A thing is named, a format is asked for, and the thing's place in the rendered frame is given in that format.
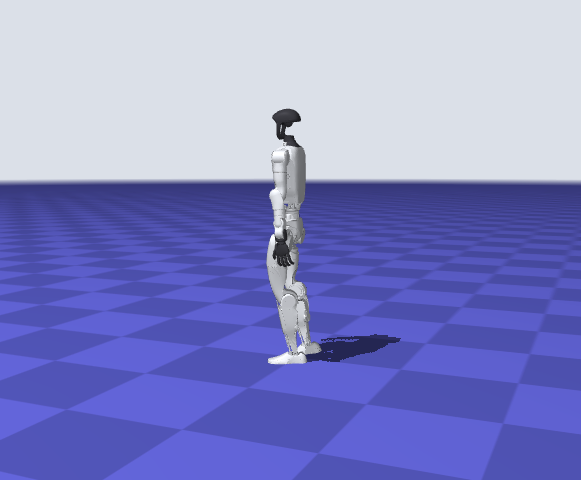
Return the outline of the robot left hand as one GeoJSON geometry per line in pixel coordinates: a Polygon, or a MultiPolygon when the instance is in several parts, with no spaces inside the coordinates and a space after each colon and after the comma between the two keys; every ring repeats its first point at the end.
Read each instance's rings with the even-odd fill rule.
{"type": "Polygon", "coordinates": [[[277,263],[278,263],[278,265],[279,266],[287,267],[287,266],[291,266],[291,264],[292,265],[295,264],[291,260],[291,257],[290,257],[290,254],[289,254],[290,253],[289,252],[289,248],[288,248],[288,246],[287,246],[287,244],[285,242],[285,241],[287,241],[287,231],[286,231],[286,229],[283,230],[283,239],[277,239],[275,237],[275,241],[278,242],[278,243],[275,245],[275,249],[273,251],[273,258],[275,260],[276,259],[276,255],[277,255],[277,263]],[[283,256],[284,256],[284,259],[283,259],[283,256]],[[288,258],[288,260],[287,260],[287,258],[288,258]],[[281,260],[281,262],[280,262],[280,260],[281,260]],[[285,261],[285,263],[284,263],[284,261],[285,261]],[[291,264],[289,264],[288,261],[291,264]]]}

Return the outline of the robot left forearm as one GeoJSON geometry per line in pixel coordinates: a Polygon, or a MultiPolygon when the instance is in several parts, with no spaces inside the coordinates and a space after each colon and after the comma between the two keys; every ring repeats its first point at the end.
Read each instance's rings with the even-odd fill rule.
{"type": "Polygon", "coordinates": [[[275,228],[275,237],[277,239],[283,239],[283,230],[286,229],[287,226],[285,220],[285,210],[287,207],[283,203],[283,198],[279,190],[272,190],[270,192],[270,200],[272,203],[272,210],[274,211],[273,225],[275,228]]]}

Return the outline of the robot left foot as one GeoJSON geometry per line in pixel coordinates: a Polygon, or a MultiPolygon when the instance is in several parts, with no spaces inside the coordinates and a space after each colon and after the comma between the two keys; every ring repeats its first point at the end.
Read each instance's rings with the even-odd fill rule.
{"type": "MultiPolygon", "coordinates": [[[[293,355],[293,353],[292,353],[293,355]]],[[[294,353],[296,355],[296,353],[294,353]]],[[[307,363],[306,355],[303,352],[297,352],[297,356],[289,355],[289,352],[272,357],[268,359],[268,363],[270,364],[303,364],[307,363]]]]}

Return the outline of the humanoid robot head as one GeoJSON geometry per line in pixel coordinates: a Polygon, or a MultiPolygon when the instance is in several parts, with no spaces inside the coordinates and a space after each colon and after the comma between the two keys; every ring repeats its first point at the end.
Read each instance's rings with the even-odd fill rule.
{"type": "Polygon", "coordinates": [[[298,112],[293,109],[283,109],[276,112],[272,118],[276,122],[277,138],[279,140],[284,139],[284,142],[287,142],[287,146],[300,147],[295,141],[294,136],[285,134],[286,127],[291,127],[293,122],[301,121],[301,117],[298,112]],[[280,133],[281,125],[282,129],[280,133]]]}

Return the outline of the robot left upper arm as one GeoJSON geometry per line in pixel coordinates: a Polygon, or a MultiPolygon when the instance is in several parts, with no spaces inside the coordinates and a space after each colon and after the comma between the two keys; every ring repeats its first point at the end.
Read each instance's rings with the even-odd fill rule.
{"type": "MultiPolygon", "coordinates": [[[[286,198],[287,189],[287,165],[289,163],[289,150],[280,149],[273,151],[271,156],[271,161],[273,165],[273,180],[276,184],[276,188],[273,190],[279,190],[283,201],[286,198]]],[[[269,194],[270,198],[270,194],[269,194]]]]}

